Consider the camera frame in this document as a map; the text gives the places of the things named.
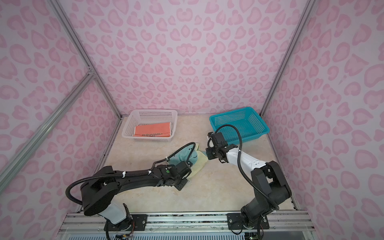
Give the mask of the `teal cat face towel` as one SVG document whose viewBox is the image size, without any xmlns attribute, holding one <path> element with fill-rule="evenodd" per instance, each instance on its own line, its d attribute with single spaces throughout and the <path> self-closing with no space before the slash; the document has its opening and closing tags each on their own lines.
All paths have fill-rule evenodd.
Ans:
<svg viewBox="0 0 384 240">
<path fill-rule="evenodd" d="M 191 173 L 187 179 L 193 178 L 208 162 L 205 151 L 200 150 L 199 143 L 190 143 L 180 148 L 167 158 L 169 165 L 177 165 L 180 162 L 188 162 L 191 167 Z"/>
</svg>

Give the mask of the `red brown towel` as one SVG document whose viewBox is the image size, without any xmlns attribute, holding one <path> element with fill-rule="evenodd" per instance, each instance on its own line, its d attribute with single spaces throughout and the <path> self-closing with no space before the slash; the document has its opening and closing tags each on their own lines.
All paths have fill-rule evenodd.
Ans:
<svg viewBox="0 0 384 240">
<path fill-rule="evenodd" d="M 171 122 L 168 122 L 135 126 L 133 136 L 166 138 L 170 137 L 171 134 L 172 124 Z"/>
</svg>

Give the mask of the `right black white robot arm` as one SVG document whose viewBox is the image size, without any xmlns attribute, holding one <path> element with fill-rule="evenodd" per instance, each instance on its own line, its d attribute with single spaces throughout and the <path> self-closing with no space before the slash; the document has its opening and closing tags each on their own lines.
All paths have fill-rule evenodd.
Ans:
<svg viewBox="0 0 384 240">
<path fill-rule="evenodd" d="M 206 153 L 209 160 L 237 166 L 241 175 L 254 189 L 255 197 L 240 210 L 237 217 L 229 217 L 229 229 L 259 229 L 267 224 L 267 215 L 292 197 L 292 191 L 280 165 L 264 162 L 244 153 L 242 144 L 229 144 L 222 133 L 208 133 Z"/>
</svg>

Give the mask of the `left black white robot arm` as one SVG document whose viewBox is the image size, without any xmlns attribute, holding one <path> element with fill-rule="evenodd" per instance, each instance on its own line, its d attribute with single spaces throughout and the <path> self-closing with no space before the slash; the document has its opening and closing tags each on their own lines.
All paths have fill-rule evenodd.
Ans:
<svg viewBox="0 0 384 240">
<path fill-rule="evenodd" d="M 126 204 L 114 202 L 116 195 L 144 187 L 175 187 L 180 191 L 188 182 L 187 177 L 191 172 L 186 162 L 133 172 L 115 171 L 111 166 L 103 167 L 81 185 L 84 215 L 105 218 L 105 231 L 132 230 L 133 217 Z"/>
</svg>

